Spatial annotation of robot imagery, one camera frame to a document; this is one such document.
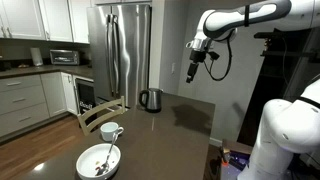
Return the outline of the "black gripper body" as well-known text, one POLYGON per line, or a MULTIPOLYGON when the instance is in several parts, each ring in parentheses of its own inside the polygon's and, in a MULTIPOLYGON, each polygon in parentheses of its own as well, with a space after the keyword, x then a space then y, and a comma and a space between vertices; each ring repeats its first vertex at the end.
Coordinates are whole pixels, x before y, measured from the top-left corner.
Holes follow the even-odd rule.
POLYGON ((205 51, 192 50, 189 59, 194 63, 203 63, 206 58, 205 51))

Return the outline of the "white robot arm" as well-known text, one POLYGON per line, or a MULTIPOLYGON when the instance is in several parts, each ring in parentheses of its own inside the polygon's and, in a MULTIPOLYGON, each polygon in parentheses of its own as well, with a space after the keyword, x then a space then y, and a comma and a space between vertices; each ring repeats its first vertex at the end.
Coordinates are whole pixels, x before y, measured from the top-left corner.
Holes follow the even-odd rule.
MULTIPOLYGON (((186 44, 191 50, 187 82, 207 56, 213 42, 228 43, 241 26, 266 23, 281 31, 314 28, 319 25, 320 0, 263 0, 235 9, 205 11, 194 39, 186 44)), ((295 153, 303 154, 320 145, 320 80, 308 85, 293 102, 268 101, 249 163, 237 180, 283 180, 295 153)))

